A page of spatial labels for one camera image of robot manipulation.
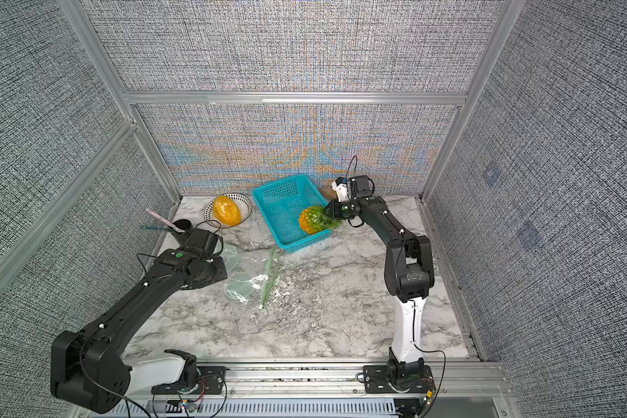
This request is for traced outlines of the clear zip-top bag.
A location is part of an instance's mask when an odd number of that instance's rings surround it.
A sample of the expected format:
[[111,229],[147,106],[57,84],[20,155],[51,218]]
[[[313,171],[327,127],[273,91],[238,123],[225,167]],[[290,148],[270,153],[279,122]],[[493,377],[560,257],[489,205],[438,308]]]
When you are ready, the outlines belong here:
[[226,265],[225,295],[231,301],[265,309],[280,277],[278,247],[243,251],[227,245],[221,253]]

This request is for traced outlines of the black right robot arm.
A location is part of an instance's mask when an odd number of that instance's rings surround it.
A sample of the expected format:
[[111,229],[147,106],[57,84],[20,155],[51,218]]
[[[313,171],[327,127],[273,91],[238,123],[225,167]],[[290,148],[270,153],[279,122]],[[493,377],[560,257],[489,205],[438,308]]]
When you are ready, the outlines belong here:
[[386,247],[384,281],[395,301],[395,332],[389,349],[397,367],[419,362],[421,322],[429,291],[435,285],[430,239],[407,229],[392,214],[387,202],[374,194],[374,182],[366,175],[339,177],[331,185],[336,194],[325,214],[333,219],[358,218]]

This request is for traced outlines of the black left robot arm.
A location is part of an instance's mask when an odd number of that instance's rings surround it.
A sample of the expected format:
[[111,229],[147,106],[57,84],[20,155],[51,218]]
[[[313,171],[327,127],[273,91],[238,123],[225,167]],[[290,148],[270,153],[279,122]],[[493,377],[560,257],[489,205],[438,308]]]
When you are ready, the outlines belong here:
[[226,280],[217,233],[193,229],[182,244],[155,258],[143,279],[97,320],[77,332],[64,331],[52,343],[51,393],[57,399],[104,414],[143,388],[198,381],[197,359],[172,349],[155,360],[127,365],[126,346],[173,294]]

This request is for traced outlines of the black cup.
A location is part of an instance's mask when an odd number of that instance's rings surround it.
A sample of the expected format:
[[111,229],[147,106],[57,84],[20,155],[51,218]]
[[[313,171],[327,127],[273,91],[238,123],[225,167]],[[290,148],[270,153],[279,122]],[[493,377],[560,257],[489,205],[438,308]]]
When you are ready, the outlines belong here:
[[185,245],[190,238],[193,228],[191,221],[189,221],[189,219],[177,219],[173,224],[175,228],[171,235],[174,237],[174,240],[176,240],[179,246]]

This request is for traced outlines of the teal plastic basket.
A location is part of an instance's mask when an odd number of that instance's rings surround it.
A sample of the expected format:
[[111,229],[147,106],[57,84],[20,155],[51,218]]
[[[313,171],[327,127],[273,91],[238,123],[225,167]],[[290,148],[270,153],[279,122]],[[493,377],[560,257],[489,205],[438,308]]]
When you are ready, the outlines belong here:
[[254,204],[277,246],[292,254],[326,240],[331,231],[309,234],[300,228],[300,214],[312,206],[327,205],[315,184],[304,174],[296,174],[258,186],[252,190]]

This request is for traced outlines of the yellow crumbed bread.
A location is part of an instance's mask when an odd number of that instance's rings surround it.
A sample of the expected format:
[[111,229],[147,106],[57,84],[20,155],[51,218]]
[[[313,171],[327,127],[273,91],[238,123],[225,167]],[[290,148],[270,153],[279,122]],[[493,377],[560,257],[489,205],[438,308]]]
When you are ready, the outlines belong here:
[[221,224],[237,226],[241,222],[241,212],[235,202],[228,196],[218,196],[212,204],[212,214]]

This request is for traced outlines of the pink handled utensil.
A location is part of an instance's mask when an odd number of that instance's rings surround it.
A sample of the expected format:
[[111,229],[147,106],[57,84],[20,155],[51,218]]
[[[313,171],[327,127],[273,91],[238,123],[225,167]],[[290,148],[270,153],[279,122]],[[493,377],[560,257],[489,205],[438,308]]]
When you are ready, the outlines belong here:
[[168,219],[162,217],[160,214],[158,214],[157,212],[154,212],[152,209],[150,208],[146,208],[146,213],[151,215],[153,218],[159,220],[160,222],[162,222],[164,225],[176,230],[178,233],[184,233],[185,230],[181,229],[179,227],[177,227],[176,225],[174,225],[171,221],[169,221]]

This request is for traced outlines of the green handled utensil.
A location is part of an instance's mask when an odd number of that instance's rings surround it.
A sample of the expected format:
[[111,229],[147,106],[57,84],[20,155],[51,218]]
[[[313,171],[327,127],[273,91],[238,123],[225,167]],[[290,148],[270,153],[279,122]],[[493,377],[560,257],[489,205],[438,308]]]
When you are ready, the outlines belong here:
[[167,233],[178,233],[176,230],[170,228],[170,227],[163,227],[163,226],[146,226],[146,225],[142,225],[139,227],[140,230],[146,230],[146,231],[161,231],[161,232],[167,232]]

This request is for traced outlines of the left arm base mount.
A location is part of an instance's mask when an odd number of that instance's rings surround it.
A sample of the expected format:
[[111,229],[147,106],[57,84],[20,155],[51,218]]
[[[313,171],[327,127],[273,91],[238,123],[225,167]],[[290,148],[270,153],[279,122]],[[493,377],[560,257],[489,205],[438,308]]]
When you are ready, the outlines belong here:
[[199,366],[197,357],[178,349],[164,351],[171,360],[182,360],[177,379],[151,388],[152,395],[220,395],[226,385],[226,367]]

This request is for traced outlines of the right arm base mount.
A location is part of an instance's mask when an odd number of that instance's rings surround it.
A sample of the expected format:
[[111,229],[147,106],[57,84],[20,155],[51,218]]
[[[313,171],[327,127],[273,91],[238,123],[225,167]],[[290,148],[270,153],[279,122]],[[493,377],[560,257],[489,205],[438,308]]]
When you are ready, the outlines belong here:
[[417,362],[389,360],[385,365],[366,365],[359,374],[359,382],[367,394],[425,394],[436,389],[431,367],[423,358]]

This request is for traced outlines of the aluminium enclosure frame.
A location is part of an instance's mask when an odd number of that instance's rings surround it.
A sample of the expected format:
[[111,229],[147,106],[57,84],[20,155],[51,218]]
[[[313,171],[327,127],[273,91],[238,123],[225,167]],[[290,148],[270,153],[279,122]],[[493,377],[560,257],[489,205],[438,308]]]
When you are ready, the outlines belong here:
[[425,193],[432,193],[442,171],[455,147],[456,141],[466,124],[468,116],[480,97],[506,39],[514,27],[523,1],[508,1],[491,31],[489,42],[475,69],[470,88],[465,93],[436,92],[129,92],[120,85],[118,74],[109,61],[92,24],[78,1],[61,1],[59,8],[77,33],[85,52],[97,67],[104,86],[110,92],[124,118],[123,123],[108,141],[94,154],[84,168],[64,188],[42,215],[31,225],[20,240],[0,261],[0,295],[9,287],[33,254],[52,233],[61,219],[70,212],[79,197],[99,173],[107,166],[123,143],[136,134],[138,143],[147,161],[151,164],[163,188],[172,200],[179,198],[179,189],[167,169],[167,164],[148,132],[141,116],[134,113],[134,104],[230,104],[230,105],[456,105],[459,116],[451,126],[449,138],[445,139],[429,170],[425,182]]

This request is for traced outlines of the aluminium front rail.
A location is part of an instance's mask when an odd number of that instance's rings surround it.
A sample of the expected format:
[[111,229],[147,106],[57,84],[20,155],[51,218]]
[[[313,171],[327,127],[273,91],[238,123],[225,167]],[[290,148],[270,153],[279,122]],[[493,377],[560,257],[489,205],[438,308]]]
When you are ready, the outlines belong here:
[[518,417],[517,400],[496,362],[427,357],[426,379],[389,380],[386,358],[207,359],[196,376],[207,388],[193,393],[232,399],[384,397],[491,401],[498,417]]

